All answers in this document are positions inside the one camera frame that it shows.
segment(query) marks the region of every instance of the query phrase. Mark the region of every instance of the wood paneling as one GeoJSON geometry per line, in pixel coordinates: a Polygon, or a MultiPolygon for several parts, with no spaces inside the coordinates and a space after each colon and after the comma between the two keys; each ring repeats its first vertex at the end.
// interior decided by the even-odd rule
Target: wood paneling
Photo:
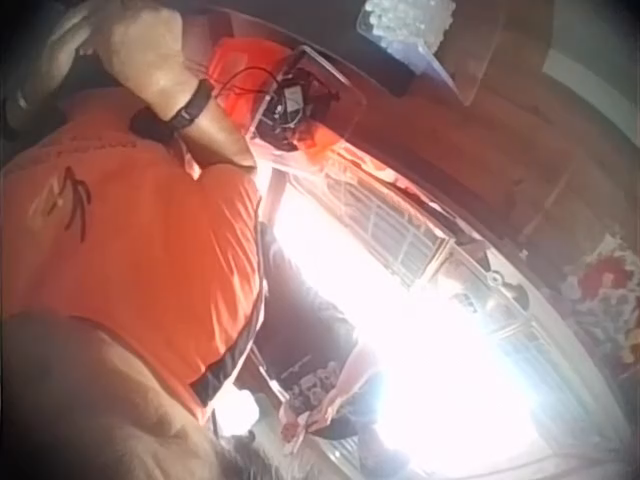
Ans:
{"type": "Polygon", "coordinates": [[[606,118],[542,72],[553,2],[512,0],[468,107],[418,81],[368,101],[349,140],[529,250],[549,283],[606,232],[637,248],[640,152],[606,118]]]}

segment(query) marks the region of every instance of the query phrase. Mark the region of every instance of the man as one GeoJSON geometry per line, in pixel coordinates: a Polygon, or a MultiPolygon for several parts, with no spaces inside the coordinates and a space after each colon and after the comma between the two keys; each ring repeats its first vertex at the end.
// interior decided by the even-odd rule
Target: man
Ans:
{"type": "Polygon", "coordinates": [[[259,195],[243,137],[183,66],[180,16],[88,3],[3,105],[15,137],[95,51],[86,91],[2,171],[2,478],[282,478],[202,424],[262,310],[259,195]],[[149,106],[202,169],[131,133],[149,106]]]}
{"type": "Polygon", "coordinates": [[[283,439],[292,439],[305,412],[314,435],[356,436],[377,421],[383,387],[377,355],[344,313],[305,281],[273,230],[261,227],[267,295],[255,346],[287,397],[280,413],[283,439]]]}

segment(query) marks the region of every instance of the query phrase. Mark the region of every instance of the black bracelet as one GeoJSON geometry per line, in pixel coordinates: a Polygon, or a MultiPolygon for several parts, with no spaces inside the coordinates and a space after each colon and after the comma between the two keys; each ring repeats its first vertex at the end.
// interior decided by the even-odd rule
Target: black bracelet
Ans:
{"type": "Polygon", "coordinates": [[[20,138],[20,132],[11,126],[7,116],[7,97],[2,99],[2,122],[0,123],[0,137],[7,142],[15,142],[20,138]]]}
{"type": "Polygon", "coordinates": [[[184,107],[171,117],[168,122],[169,125],[175,130],[182,130],[195,122],[209,104],[212,92],[213,87],[211,83],[209,83],[209,80],[206,78],[200,80],[196,91],[193,92],[193,95],[191,95],[191,98],[184,107]]]}

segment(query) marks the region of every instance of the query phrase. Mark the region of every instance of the orange t-shirt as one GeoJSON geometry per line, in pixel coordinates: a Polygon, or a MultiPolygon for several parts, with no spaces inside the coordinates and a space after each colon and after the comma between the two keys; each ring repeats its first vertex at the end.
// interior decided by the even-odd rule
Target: orange t-shirt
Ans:
{"type": "Polygon", "coordinates": [[[129,132],[138,108],[121,89],[79,94],[2,172],[3,316],[95,322],[204,421],[259,322],[259,193],[231,165],[194,180],[129,132]]]}

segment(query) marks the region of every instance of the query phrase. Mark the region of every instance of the hand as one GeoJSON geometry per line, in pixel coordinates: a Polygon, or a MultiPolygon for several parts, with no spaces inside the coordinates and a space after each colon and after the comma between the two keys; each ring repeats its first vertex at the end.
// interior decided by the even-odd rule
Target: hand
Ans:
{"type": "Polygon", "coordinates": [[[335,388],[309,416],[307,431],[313,432],[326,427],[336,416],[344,402],[344,397],[335,388]]]}
{"type": "MultiPolygon", "coordinates": [[[[148,1],[111,1],[96,21],[89,48],[105,69],[152,107],[167,88],[186,75],[182,55],[182,18],[176,11],[148,1]]],[[[177,111],[186,98],[176,100],[177,111]]]]}
{"type": "Polygon", "coordinates": [[[76,52],[91,33],[96,4],[89,1],[69,10],[56,25],[22,91],[27,104],[41,103],[67,76],[76,52]]]}
{"type": "Polygon", "coordinates": [[[282,430],[280,430],[280,437],[284,443],[291,443],[296,438],[296,434],[298,433],[298,425],[297,420],[295,422],[288,422],[282,426],[282,430]]]}

